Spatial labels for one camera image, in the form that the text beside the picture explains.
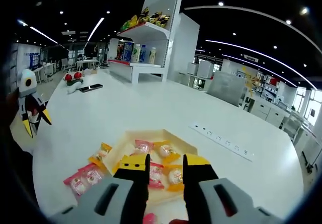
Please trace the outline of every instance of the power strip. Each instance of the power strip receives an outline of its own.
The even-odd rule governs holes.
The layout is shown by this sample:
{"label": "power strip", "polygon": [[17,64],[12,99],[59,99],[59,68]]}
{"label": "power strip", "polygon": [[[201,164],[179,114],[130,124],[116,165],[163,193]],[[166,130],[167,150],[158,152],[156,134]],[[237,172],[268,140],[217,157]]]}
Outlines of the power strip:
{"label": "power strip", "polygon": [[206,136],[207,138],[211,139],[212,141],[216,142],[217,144],[225,147],[226,149],[234,152],[235,154],[253,162],[254,160],[254,154],[249,152],[248,150],[245,150],[241,147],[239,147],[237,144],[225,139],[224,137],[216,134],[214,131],[210,130],[210,128],[207,128],[199,123],[193,123],[189,126],[191,129],[196,130],[198,133]]}

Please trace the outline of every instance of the black ceiling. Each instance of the black ceiling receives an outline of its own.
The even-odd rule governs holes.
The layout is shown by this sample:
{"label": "black ceiling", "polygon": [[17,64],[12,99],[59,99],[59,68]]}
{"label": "black ceiling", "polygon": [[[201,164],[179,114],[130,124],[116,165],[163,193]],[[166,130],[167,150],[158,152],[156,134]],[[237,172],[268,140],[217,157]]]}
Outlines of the black ceiling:
{"label": "black ceiling", "polygon": [[[121,25],[134,14],[140,13],[143,2],[144,0],[26,0],[20,5],[19,18],[58,43],[64,44],[71,37],[63,36],[61,31],[75,30],[76,35],[72,38],[80,42],[86,38],[80,38],[79,32],[88,31],[87,36],[89,36],[99,19],[104,17],[105,20],[91,41],[108,41],[109,34],[110,37],[115,37],[114,31],[118,31]],[[290,19],[292,26],[322,48],[320,33],[322,8],[318,0],[183,0],[181,12],[200,25],[197,48],[202,47],[206,50],[205,54],[216,57],[223,57],[221,54],[226,54],[237,58],[242,58],[241,54],[246,54],[258,58],[260,60],[258,64],[284,76],[296,85],[311,88],[303,79],[300,79],[299,84],[296,73],[273,60],[247,50],[205,40],[222,41],[269,55],[289,65],[305,77],[322,76],[321,53],[286,25],[262,15],[239,10],[185,10],[187,7],[218,5],[218,2],[224,2],[225,6],[257,10],[283,21]],[[303,7],[309,8],[308,15],[299,14]],[[28,27],[18,23],[16,26],[15,40],[23,43],[29,40],[29,43],[36,42],[37,45],[42,44],[42,46],[55,45]],[[313,83],[322,89],[322,84]]]}

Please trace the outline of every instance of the black phone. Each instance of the black phone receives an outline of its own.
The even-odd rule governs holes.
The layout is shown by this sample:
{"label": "black phone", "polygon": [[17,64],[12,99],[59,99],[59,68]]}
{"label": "black phone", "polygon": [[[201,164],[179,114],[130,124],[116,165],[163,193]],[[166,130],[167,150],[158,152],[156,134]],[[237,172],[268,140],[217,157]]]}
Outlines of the black phone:
{"label": "black phone", "polygon": [[95,84],[95,85],[91,85],[89,87],[82,87],[79,90],[81,92],[89,92],[89,91],[92,91],[92,90],[95,90],[95,89],[98,89],[98,88],[102,88],[102,87],[103,87],[103,85],[101,85],[101,84]]}

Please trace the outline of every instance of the red ball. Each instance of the red ball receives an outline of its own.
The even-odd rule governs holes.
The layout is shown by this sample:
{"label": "red ball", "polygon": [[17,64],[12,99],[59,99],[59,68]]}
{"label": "red ball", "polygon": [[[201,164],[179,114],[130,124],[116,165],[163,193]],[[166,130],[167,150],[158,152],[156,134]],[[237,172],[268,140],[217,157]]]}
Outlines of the red ball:
{"label": "red ball", "polygon": [[72,80],[72,76],[70,74],[66,74],[65,80],[68,81],[68,82],[71,81]]}
{"label": "red ball", "polygon": [[81,78],[82,77],[82,73],[80,73],[80,72],[76,72],[75,74],[74,74],[74,78],[75,79],[78,79],[78,78]]}

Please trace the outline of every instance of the bottle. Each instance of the bottle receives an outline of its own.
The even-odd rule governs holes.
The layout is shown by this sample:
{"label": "bottle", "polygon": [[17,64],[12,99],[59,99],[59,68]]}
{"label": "bottle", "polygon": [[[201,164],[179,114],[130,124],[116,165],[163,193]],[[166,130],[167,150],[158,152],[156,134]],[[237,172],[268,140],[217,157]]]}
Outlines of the bottle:
{"label": "bottle", "polygon": [[152,47],[152,50],[150,51],[150,56],[149,56],[149,63],[150,64],[154,64],[155,53],[156,53],[156,48]]}
{"label": "bottle", "polygon": [[144,61],[145,61],[145,53],[146,53],[145,44],[142,44],[142,48],[141,48],[141,51],[140,51],[140,63],[144,63]]}
{"label": "bottle", "polygon": [[133,53],[132,53],[132,62],[133,63],[137,63],[140,61],[140,44],[135,44],[134,49],[133,49]]}

